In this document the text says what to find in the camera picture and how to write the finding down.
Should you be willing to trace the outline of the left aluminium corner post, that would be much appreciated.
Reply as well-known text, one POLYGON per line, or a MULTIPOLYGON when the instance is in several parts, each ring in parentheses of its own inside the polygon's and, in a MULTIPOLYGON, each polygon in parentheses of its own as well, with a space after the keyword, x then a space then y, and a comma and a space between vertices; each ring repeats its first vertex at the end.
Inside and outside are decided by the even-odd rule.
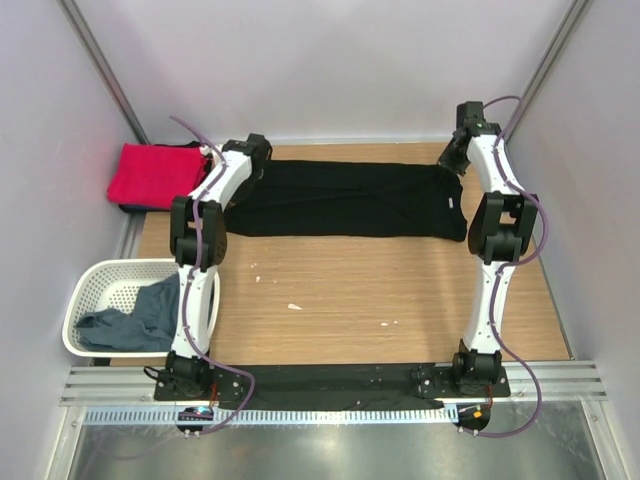
POLYGON ((146 134, 132 104, 114 73, 106 55, 96 39, 89 23, 74 0, 59 0, 58 5, 66 16, 72 30, 78 37, 89 60, 96 69, 106 90, 110 94, 121 116, 127 123, 136 140, 141 144, 149 144, 146 134))

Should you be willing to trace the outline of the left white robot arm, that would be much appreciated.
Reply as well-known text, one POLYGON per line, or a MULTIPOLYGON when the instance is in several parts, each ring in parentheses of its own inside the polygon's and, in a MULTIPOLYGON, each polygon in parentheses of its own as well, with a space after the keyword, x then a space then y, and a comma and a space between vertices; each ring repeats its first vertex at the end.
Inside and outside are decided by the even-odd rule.
POLYGON ((260 134, 202 148, 210 172, 170 209, 170 251, 178 266, 179 306, 174 340, 159 374, 157 400, 198 400, 213 387, 207 359, 220 303, 218 267, 227 251, 225 209, 247 197, 272 156, 260 134))

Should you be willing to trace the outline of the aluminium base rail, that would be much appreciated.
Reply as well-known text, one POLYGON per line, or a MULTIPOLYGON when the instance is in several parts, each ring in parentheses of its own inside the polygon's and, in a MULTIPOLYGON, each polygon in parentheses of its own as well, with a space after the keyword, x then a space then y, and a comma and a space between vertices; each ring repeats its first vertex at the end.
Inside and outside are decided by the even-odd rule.
MULTIPOLYGON (((534 361, 529 367, 546 401, 603 401, 604 383, 592 361, 534 361)), ((535 387, 527 371, 517 362, 505 364, 516 401, 533 401, 535 387)), ((135 405, 153 400, 155 383, 140 367, 74 367, 65 382, 62 405, 135 405)))

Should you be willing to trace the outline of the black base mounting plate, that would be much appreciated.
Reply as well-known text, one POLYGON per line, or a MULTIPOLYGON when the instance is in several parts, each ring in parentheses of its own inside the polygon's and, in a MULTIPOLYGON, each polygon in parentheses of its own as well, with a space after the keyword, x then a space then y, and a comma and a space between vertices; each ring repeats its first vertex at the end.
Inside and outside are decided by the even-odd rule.
POLYGON ((456 384, 448 364, 387 363, 336 365, 249 365, 242 368, 256 384, 221 368, 188 378, 146 370, 157 381, 156 401, 218 402, 265 411, 395 411, 436 409, 446 398, 463 403, 487 396, 507 398, 510 386, 502 371, 497 383, 456 384))

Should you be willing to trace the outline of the grey blue t shirt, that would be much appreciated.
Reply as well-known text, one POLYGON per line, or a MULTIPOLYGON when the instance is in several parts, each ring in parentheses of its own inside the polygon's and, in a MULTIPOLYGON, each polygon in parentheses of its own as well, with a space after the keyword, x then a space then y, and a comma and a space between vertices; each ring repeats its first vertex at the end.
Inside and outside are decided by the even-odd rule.
POLYGON ((89 351, 168 352, 177 328, 180 283, 177 273, 138 290, 131 313, 109 308, 86 313, 76 323, 89 351))

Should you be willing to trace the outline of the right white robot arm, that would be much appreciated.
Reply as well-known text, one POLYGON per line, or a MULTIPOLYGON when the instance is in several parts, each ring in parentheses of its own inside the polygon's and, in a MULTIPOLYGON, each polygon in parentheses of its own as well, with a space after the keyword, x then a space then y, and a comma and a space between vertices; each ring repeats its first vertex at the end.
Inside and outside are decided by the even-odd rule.
POLYGON ((516 179, 503 129, 485 118, 485 107, 481 101, 456 107, 456 128, 437 162, 458 176, 473 167, 483 189, 467 233, 468 250, 478 265, 472 313, 449 369, 451 387, 465 396, 487 394, 506 383, 501 338, 506 299, 539 211, 538 198, 516 179))

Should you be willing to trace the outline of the white laundry basket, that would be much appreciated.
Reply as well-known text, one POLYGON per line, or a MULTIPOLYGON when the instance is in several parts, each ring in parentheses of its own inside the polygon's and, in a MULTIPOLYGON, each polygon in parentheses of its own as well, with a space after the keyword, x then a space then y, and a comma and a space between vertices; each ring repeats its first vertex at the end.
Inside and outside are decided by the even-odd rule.
MULTIPOLYGON (((62 329, 62 340, 66 349, 79 357, 94 358, 161 358, 174 351, 182 357, 197 354, 184 335, 179 324, 176 339, 170 347, 150 352, 126 350, 109 352, 97 350, 81 343, 76 328, 77 322, 88 313, 115 309, 129 314, 133 311, 138 292, 174 274, 182 281, 187 279, 189 269, 178 266, 170 258, 108 260, 89 268, 77 282, 69 301, 62 329)), ((190 338, 198 350, 206 352, 213 335, 221 296, 221 282, 217 269, 211 267, 205 273, 195 275, 194 284, 187 296, 187 324, 190 338)))

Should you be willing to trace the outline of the right aluminium corner post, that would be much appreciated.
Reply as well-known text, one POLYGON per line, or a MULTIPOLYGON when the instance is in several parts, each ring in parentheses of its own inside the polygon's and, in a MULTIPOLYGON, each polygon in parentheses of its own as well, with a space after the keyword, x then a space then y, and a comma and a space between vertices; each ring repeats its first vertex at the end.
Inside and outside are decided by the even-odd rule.
POLYGON ((591 0, 573 0, 570 2, 569 8, 556 28, 542 59, 524 90, 519 106, 515 109, 512 118, 507 124, 506 142, 516 133, 592 4, 591 0))

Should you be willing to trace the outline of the aluminium corner post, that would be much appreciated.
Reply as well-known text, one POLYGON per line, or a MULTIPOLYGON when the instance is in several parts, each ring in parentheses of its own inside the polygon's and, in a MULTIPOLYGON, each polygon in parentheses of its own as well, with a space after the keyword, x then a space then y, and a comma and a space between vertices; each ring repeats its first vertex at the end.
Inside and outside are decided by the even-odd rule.
POLYGON ((524 90, 519 106, 515 109, 512 118, 507 124, 506 142, 516 133, 592 4, 591 0, 573 0, 570 2, 569 8, 556 28, 542 59, 524 90))
POLYGON ((110 94, 121 116, 127 123, 136 140, 141 144, 149 144, 146 134, 132 104, 114 73, 106 55, 96 39, 89 23, 74 0, 59 0, 58 5, 66 16, 72 30, 78 37, 89 60, 96 69, 106 90, 110 94))

